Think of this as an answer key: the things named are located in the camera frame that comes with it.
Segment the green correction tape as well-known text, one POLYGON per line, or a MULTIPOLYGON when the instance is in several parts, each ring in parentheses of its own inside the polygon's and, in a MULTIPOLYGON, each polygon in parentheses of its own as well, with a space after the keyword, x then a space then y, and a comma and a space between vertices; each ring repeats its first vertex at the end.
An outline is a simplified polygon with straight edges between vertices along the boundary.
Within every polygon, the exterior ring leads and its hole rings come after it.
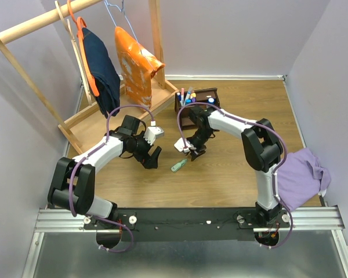
POLYGON ((171 167, 171 171, 173 173, 177 172, 178 170, 180 170, 187 163, 187 161, 188 161, 187 159, 183 159, 180 162, 177 162, 176 164, 174 164, 171 167))

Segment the blue grey glue stick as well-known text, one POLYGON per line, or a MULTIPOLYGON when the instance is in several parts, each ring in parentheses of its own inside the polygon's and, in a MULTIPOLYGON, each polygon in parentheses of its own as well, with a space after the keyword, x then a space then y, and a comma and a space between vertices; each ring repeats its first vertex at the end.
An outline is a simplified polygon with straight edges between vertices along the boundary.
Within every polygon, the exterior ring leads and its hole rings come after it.
POLYGON ((215 99, 212 98, 212 97, 208 98, 208 103, 214 104, 215 103, 215 99))

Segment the white dark-blue marker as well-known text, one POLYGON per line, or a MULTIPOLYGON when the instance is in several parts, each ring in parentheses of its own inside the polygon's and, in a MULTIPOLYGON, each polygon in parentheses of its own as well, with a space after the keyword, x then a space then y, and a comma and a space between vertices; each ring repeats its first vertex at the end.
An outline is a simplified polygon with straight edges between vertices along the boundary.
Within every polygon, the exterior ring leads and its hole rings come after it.
POLYGON ((176 93, 176 96, 177 96, 179 106, 181 107, 182 106, 182 96, 179 92, 176 93))

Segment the white blue marker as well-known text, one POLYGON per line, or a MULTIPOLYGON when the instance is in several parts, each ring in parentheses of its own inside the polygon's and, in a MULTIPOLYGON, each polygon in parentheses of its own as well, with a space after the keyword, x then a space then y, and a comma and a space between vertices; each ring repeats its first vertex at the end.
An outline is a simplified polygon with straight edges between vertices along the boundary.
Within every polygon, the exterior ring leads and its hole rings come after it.
POLYGON ((191 96, 191 93, 190 93, 190 92, 187 92, 186 98, 185 98, 185 101, 184 101, 184 102, 186 102, 186 101, 190 98, 190 96, 191 96))

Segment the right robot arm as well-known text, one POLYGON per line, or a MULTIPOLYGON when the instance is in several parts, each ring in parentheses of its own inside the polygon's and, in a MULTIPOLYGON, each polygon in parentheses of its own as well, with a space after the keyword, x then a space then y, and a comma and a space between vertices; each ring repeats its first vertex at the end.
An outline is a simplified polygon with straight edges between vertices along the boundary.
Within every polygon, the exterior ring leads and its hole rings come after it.
POLYGON ((277 188, 277 169, 284 146, 267 119, 241 119, 222 109, 195 105, 189 110, 189 119, 198 127, 193 136, 186 138, 185 152, 194 161, 206 151, 205 143, 216 131, 224 131, 240 138, 245 159, 255 170, 258 197, 255 204, 256 222, 263 227, 275 222, 282 209, 277 188))

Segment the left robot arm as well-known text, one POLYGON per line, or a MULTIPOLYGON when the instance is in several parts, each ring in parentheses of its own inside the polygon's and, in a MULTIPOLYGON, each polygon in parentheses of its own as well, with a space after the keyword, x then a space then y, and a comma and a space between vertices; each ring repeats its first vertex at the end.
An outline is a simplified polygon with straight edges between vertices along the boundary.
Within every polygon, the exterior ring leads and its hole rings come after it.
POLYGON ((72 159, 58 160, 48 192, 48 203, 69 210, 73 216, 92 215, 105 229, 112 228, 118 218, 116 203, 95 195, 96 174, 111 160, 129 153, 145 169, 156 169, 161 147, 149 153, 164 130, 152 123, 138 132, 143 124, 138 118, 125 116, 122 125, 109 130, 90 150, 72 159))

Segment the wooden clothes rack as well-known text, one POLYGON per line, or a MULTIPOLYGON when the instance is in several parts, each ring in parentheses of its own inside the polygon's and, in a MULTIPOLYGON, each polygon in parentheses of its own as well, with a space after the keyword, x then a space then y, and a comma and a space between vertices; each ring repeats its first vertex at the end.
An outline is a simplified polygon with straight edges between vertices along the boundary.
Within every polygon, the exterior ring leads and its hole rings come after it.
MULTIPOLYGON (((91 102, 92 100, 90 92, 88 92, 89 88, 85 86, 85 93, 90 105, 80 110, 67 120, 63 120, 60 114, 56 111, 55 107, 48 101, 45 95, 40 91, 40 88, 35 84, 29 74, 6 47, 6 44, 59 20, 64 22, 64 19, 71 15, 68 6, 72 12, 76 13, 99 2, 102 1, 71 1, 70 5, 65 4, 61 7, 56 4, 56 9, 50 10, 44 14, 0 32, 0 51, 33 90, 51 115, 57 120, 59 124, 58 128, 78 154, 83 153, 95 145, 100 140, 99 136, 102 135, 102 131, 106 127, 106 120, 104 120, 104 117, 97 115, 97 111, 99 110, 97 103, 91 102)), ((151 17, 154 55, 161 62, 164 62, 161 36, 160 1, 148 1, 148 4, 151 17)), ((69 34, 72 35, 72 32, 69 29, 70 25, 67 26, 66 22, 64 22, 64 25, 68 28, 68 30, 66 29, 67 32, 70 32, 69 34)), ((149 109, 154 115, 156 115, 165 109, 169 104, 174 102, 174 96, 175 93, 178 92, 178 89, 165 79, 164 69, 162 68, 158 70, 157 76, 154 78, 154 80, 151 80, 151 92, 152 100, 151 107, 149 109)), ((148 112, 143 112, 143 109, 141 108, 128 107, 126 109, 126 113, 136 116, 143 121, 147 121, 149 118, 148 112)))

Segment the brown wooden desk organizer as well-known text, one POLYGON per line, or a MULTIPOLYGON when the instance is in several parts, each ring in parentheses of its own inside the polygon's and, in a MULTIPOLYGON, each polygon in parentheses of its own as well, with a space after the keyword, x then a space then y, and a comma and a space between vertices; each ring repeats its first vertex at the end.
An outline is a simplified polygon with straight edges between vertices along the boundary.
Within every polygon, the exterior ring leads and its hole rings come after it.
MULTIPOLYGON (((202 110, 206 109, 206 104, 208 103, 208 98, 212 97, 215 99, 214 105, 220 108, 220 100, 218 97, 218 89, 216 87, 208 89, 193 90, 192 93, 196 93, 197 102, 205 103, 204 105, 199 105, 202 110)), ((184 97, 186 98, 187 91, 184 91, 184 97)), ((184 106, 179 106, 177 96, 175 96, 175 112, 178 114, 179 110, 184 106)), ((195 112, 198 112, 200 109, 196 106, 185 107, 180 113, 179 124, 182 130, 195 129, 195 112)))

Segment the orange patterned garment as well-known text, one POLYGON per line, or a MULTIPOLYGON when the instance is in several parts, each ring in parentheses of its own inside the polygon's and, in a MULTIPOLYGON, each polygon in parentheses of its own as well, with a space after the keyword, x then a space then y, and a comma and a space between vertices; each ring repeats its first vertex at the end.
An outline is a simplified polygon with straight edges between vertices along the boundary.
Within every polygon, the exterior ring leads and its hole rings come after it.
POLYGON ((151 80, 165 64, 145 49, 123 28, 114 31, 115 47, 126 94, 131 100, 146 108, 151 107, 151 80))

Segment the navy blue garment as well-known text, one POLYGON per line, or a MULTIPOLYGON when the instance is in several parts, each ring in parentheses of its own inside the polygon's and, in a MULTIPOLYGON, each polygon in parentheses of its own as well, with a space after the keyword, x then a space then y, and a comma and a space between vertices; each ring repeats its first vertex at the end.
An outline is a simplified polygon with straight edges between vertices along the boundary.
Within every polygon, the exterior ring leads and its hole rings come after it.
POLYGON ((95 97, 105 118, 120 106, 120 78, 111 62, 103 41, 89 29, 86 35, 86 57, 100 96, 95 97))

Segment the purple cloth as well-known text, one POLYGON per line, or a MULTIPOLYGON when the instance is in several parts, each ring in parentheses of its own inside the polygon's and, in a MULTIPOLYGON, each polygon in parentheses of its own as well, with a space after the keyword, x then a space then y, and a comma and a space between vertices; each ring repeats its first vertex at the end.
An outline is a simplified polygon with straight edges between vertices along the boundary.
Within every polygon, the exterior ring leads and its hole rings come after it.
POLYGON ((313 196, 326 191, 331 183, 327 168, 308 148, 289 153, 277 171, 278 194, 290 211, 305 204, 313 196))

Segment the beige hanger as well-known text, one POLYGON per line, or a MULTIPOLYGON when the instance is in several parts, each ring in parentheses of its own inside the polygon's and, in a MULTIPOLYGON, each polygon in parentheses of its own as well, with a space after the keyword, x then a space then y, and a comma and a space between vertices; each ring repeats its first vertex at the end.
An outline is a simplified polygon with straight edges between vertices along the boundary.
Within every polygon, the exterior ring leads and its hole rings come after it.
POLYGON ((79 47, 78 47, 77 42, 75 40, 74 34, 72 32, 70 21, 69 21, 69 19, 65 19, 64 18, 63 14, 61 12, 61 8, 60 8, 60 5, 59 5, 58 1, 55 1, 55 7, 56 7, 57 13, 58 13, 58 15, 60 17, 60 20, 63 23, 63 26, 64 26, 66 32, 68 33, 69 37, 70 37, 70 41, 71 41, 72 48, 73 48, 73 51, 74 51, 74 54, 75 54, 75 58, 77 60, 79 72, 81 74, 81 80, 82 80, 82 85, 84 87, 86 99, 88 101, 88 104, 92 105, 92 96, 91 96, 91 93, 90 93, 89 83, 88 83, 86 72, 85 72, 85 69, 84 69, 84 65, 83 65, 83 62, 82 62, 82 59, 81 59, 81 53, 79 51, 79 47))

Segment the orange hanger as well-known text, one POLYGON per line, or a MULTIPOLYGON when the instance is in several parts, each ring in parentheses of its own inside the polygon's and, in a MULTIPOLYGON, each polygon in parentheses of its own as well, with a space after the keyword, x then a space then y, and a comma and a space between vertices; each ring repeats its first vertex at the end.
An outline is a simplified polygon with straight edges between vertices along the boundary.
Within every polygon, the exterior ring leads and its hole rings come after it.
POLYGON ((85 70, 86 77, 87 77, 87 80, 89 83, 89 87, 91 89, 93 96, 98 97, 98 96, 100 96, 100 94, 99 94, 98 88, 96 86, 95 78, 90 71, 87 57, 86 57, 86 46, 85 46, 86 35, 84 34, 84 31, 86 31, 86 23, 82 17, 78 17, 77 19, 75 18, 74 13, 73 13, 73 9, 71 7, 70 0, 67 1, 67 8, 68 8, 68 12, 69 12, 73 22, 77 26, 77 37, 79 40, 81 59, 82 59, 83 65, 84 65, 84 70, 85 70))

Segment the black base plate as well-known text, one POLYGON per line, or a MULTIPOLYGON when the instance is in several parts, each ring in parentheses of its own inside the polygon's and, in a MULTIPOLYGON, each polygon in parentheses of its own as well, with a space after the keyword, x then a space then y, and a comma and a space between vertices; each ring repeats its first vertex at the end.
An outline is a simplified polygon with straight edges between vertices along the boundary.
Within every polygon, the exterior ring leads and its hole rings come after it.
POLYGON ((288 229, 284 214, 264 222, 254 207, 119 208, 118 220, 132 231, 135 243, 253 241, 255 233, 288 229))

